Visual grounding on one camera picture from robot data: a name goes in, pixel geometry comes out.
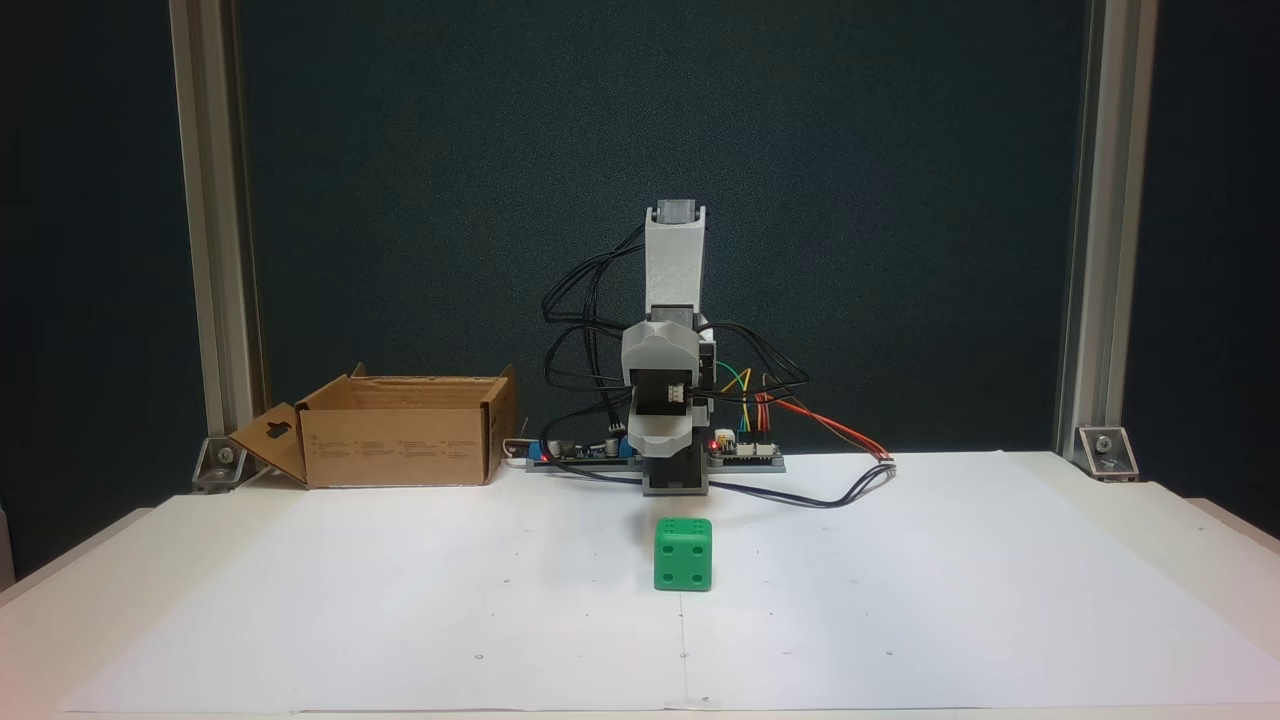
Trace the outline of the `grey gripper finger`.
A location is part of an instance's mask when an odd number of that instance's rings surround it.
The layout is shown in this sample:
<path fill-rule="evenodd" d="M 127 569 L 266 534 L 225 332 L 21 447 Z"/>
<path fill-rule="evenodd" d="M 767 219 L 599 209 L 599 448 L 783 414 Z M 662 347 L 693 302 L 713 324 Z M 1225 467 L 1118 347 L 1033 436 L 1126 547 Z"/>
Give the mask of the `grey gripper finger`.
<path fill-rule="evenodd" d="M 628 442 L 637 454 L 678 454 L 692 443 L 694 418 L 630 413 Z"/>

